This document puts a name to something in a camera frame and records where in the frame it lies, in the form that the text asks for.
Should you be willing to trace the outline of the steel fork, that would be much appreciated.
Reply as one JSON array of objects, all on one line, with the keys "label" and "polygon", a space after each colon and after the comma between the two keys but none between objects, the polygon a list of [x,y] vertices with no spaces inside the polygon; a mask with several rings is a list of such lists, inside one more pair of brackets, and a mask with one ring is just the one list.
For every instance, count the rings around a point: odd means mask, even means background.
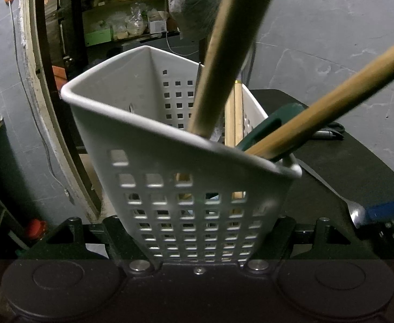
[{"label": "steel fork", "polygon": [[320,182],[325,188],[327,188],[330,192],[335,194],[341,201],[346,204],[349,217],[351,219],[352,224],[356,229],[359,229],[362,226],[365,226],[368,223],[368,218],[366,214],[366,209],[355,201],[351,201],[341,194],[339,194],[325,179],[323,179],[314,169],[312,169],[308,164],[298,159],[297,163],[314,179]]}]

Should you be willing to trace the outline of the white perforated utensil basket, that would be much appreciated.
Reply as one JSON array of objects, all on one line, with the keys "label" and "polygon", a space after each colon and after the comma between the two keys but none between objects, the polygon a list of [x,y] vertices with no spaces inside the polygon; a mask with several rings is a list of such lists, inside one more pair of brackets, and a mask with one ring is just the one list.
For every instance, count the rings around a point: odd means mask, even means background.
[{"label": "white perforated utensil basket", "polygon": [[67,82],[103,190],[156,262],[244,264],[302,170],[187,132],[198,64],[155,47],[120,53]]}]

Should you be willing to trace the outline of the green handled knife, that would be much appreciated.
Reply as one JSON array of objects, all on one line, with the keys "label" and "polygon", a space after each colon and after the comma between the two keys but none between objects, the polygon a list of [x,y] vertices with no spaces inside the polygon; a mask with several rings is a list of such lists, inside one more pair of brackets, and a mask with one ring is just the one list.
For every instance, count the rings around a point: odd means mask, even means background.
[{"label": "green handled knife", "polygon": [[241,151],[246,151],[304,110],[305,107],[302,104],[285,104],[252,129],[251,132],[236,145],[236,148]]}]

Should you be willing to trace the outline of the wooden chopstick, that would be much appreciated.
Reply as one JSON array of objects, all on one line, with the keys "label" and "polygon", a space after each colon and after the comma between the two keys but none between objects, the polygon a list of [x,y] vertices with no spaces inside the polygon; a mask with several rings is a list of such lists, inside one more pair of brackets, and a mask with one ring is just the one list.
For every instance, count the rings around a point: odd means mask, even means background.
[{"label": "wooden chopstick", "polygon": [[234,144],[243,139],[243,99],[242,84],[240,80],[234,83]]},{"label": "wooden chopstick", "polygon": [[234,89],[231,89],[224,110],[225,145],[228,147],[235,146],[234,119],[235,119],[235,97],[234,97]]},{"label": "wooden chopstick", "polygon": [[286,124],[246,150],[276,160],[304,143],[323,126],[350,112],[394,81],[394,45]]},{"label": "wooden chopstick", "polygon": [[188,131],[208,139],[272,0],[221,0]]}]

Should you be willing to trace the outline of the green box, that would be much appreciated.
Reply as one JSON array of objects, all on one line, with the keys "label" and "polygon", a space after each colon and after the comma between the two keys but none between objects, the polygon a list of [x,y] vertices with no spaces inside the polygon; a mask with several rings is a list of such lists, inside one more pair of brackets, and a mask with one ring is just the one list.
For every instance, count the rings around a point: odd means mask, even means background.
[{"label": "green box", "polygon": [[110,28],[100,29],[84,34],[84,42],[87,47],[112,41],[112,30]]}]

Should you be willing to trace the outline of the plastic bag hanging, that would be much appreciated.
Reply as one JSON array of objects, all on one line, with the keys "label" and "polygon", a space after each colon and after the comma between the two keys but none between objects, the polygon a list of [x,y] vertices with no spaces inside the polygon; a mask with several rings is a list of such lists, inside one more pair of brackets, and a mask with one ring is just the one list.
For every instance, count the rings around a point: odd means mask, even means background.
[{"label": "plastic bag hanging", "polygon": [[183,38],[199,41],[211,32],[221,0],[168,0],[168,12]]}]

